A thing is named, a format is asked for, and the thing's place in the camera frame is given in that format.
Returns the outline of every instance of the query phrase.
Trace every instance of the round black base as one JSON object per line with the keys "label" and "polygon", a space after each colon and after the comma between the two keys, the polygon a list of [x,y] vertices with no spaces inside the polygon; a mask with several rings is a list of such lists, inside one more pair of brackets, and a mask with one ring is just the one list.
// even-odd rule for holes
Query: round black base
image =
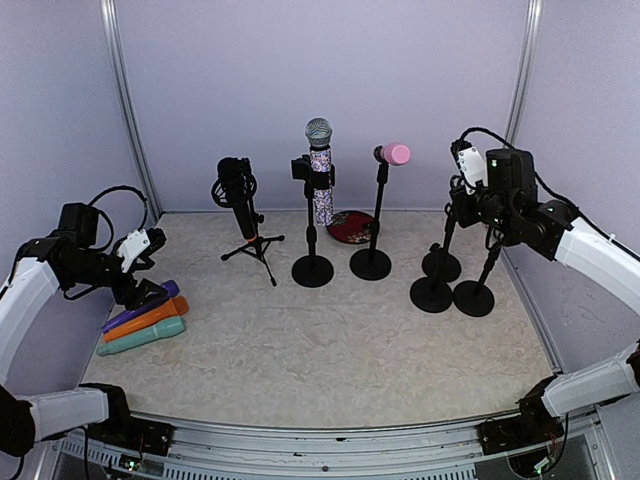
{"label": "round black base", "polygon": [[358,250],[351,256],[349,266],[353,274],[363,280],[382,280],[391,272],[391,260],[386,253],[376,250],[369,262],[369,249]]}
{"label": "round black base", "polygon": [[309,265],[309,255],[300,257],[291,268],[291,276],[299,285],[317,288],[326,285],[333,278],[333,265],[324,257],[316,255],[316,266]]}
{"label": "round black base", "polygon": [[[431,253],[425,255],[422,259],[422,271],[427,277],[433,277],[436,274],[436,267],[438,266],[438,260],[443,255],[443,251],[441,248],[434,250]],[[462,267],[460,266],[460,262],[456,257],[451,255],[450,253],[444,254],[446,255],[444,266],[442,267],[442,277],[440,277],[445,282],[453,282],[460,277],[462,273]]]}
{"label": "round black base", "polygon": [[433,279],[422,277],[411,285],[409,296],[413,304],[423,312],[444,312],[453,302],[451,287],[445,282],[438,282],[435,290],[432,290]]}
{"label": "round black base", "polygon": [[460,282],[453,291],[453,302],[458,310],[470,317],[484,317],[491,313],[496,301],[486,285],[482,285],[480,293],[474,295],[476,285],[478,282],[473,280]]}

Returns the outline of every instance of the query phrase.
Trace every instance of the vertical metal bar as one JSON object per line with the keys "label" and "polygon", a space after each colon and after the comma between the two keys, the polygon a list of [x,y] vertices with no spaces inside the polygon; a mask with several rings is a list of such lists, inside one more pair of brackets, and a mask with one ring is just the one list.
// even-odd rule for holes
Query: vertical metal bar
{"label": "vertical metal bar", "polygon": [[142,147],[140,130],[138,129],[138,122],[133,110],[129,84],[127,82],[124,56],[122,54],[122,45],[120,43],[120,32],[118,30],[115,0],[101,0],[101,7],[107,45],[111,55],[111,65],[116,78],[120,107],[122,108],[122,114],[127,127],[134,164],[138,172],[138,177],[140,178],[140,183],[142,184],[142,189],[149,199],[151,217],[154,222],[157,222],[163,212],[153,183],[149,164],[147,163],[147,158]]}
{"label": "vertical metal bar", "polygon": [[542,15],[542,0],[529,0],[529,10],[527,22],[524,30],[524,40],[522,42],[522,52],[520,54],[520,66],[516,77],[516,87],[511,101],[509,120],[505,139],[509,143],[514,143],[518,136],[518,129],[522,115],[524,114],[525,99],[529,86],[529,78],[533,66],[536,44],[538,42],[538,30],[540,27],[540,17]]}

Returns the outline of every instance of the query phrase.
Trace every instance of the purple tube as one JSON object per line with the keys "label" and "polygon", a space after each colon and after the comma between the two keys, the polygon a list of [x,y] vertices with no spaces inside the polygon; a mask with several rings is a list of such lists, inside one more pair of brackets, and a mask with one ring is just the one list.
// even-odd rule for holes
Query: purple tube
{"label": "purple tube", "polygon": [[164,288],[167,292],[169,292],[168,297],[160,298],[158,300],[149,302],[136,310],[125,310],[124,312],[119,313],[115,317],[107,320],[107,323],[105,323],[102,326],[102,333],[107,333],[110,330],[113,330],[114,328],[119,327],[124,323],[127,323],[129,320],[133,320],[134,318],[142,315],[143,313],[147,313],[153,310],[154,308],[158,308],[160,305],[166,302],[167,299],[174,298],[180,293],[180,288],[178,287],[178,284],[173,280],[168,280],[164,283],[161,283],[160,286]]}

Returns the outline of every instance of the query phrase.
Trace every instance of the black microphone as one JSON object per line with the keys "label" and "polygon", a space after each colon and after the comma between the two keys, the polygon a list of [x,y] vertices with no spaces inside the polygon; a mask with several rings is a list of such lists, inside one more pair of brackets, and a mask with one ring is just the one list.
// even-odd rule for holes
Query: black microphone
{"label": "black microphone", "polygon": [[239,160],[227,157],[218,162],[218,181],[213,185],[211,196],[219,206],[233,208],[242,236],[248,242],[258,238],[258,219],[253,218],[249,205],[256,189],[256,179],[251,174],[248,158]]}

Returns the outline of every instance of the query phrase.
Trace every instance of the pink foam cover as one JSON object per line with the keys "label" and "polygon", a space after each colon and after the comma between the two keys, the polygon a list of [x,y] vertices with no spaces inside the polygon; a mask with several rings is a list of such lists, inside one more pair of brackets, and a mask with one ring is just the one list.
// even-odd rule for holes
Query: pink foam cover
{"label": "pink foam cover", "polygon": [[391,142],[382,149],[382,158],[389,165],[404,165],[411,160],[411,150],[406,145],[398,142]]}

